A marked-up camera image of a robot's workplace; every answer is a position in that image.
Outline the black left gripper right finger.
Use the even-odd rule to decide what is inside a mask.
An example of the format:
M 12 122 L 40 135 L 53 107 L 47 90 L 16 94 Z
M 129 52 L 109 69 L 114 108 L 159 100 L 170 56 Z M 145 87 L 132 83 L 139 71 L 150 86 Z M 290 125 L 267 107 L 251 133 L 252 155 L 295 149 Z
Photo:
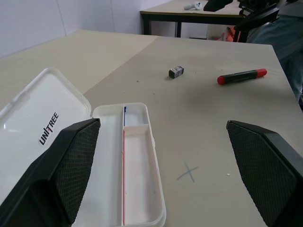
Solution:
M 228 121 L 241 179 L 268 227 L 303 225 L 303 158 L 276 132 Z

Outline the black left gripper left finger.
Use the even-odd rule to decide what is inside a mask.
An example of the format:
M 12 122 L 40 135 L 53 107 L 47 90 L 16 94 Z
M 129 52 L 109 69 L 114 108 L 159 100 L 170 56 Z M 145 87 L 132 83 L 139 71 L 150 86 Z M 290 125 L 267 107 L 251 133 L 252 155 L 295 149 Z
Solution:
M 100 120 L 63 129 L 21 176 L 0 206 L 2 227 L 70 227 L 77 217 L 95 155 Z

